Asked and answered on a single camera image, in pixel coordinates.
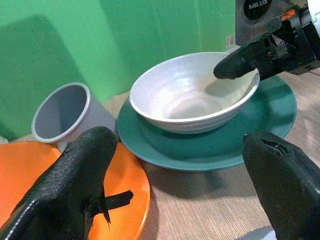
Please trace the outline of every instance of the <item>green wall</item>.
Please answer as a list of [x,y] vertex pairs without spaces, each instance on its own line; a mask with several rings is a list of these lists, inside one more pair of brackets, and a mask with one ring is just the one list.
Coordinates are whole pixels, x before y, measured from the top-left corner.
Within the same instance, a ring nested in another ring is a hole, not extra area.
[[63,84],[105,101],[164,60],[224,51],[234,33],[234,0],[1,0],[0,135],[29,134]]

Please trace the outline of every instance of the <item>table surface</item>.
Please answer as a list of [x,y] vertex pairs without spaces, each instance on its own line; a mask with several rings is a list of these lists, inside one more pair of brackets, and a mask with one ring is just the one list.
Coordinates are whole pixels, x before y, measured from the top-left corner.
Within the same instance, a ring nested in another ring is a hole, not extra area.
[[[295,93],[298,108],[285,139],[320,167],[320,71],[279,76]],[[128,94],[102,104],[117,117]],[[28,135],[17,141],[32,139]],[[210,172],[180,172],[141,163],[151,186],[141,240],[234,240],[270,225],[244,164]]]

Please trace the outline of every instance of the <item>teal plate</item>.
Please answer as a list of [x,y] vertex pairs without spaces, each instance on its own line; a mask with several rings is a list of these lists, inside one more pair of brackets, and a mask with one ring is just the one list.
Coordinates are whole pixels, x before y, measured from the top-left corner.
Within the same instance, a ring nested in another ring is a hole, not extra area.
[[162,130],[131,107],[129,99],[118,116],[123,144],[138,158],[163,168],[180,171],[212,171],[244,162],[244,134],[267,131],[284,138],[297,115],[296,97],[278,76],[260,85],[239,112],[225,125],[200,134]]

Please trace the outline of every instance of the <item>ceramic bowl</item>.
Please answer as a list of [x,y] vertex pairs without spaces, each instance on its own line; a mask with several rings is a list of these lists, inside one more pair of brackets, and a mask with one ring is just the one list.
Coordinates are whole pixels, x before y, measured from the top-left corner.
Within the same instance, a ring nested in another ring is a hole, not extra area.
[[222,126],[245,106],[260,82],[257,69],[236,79],[217,79],[213,70],[227,55],[199,52],[152,67],[131,88],[133,109],[173,133],[199,134]]

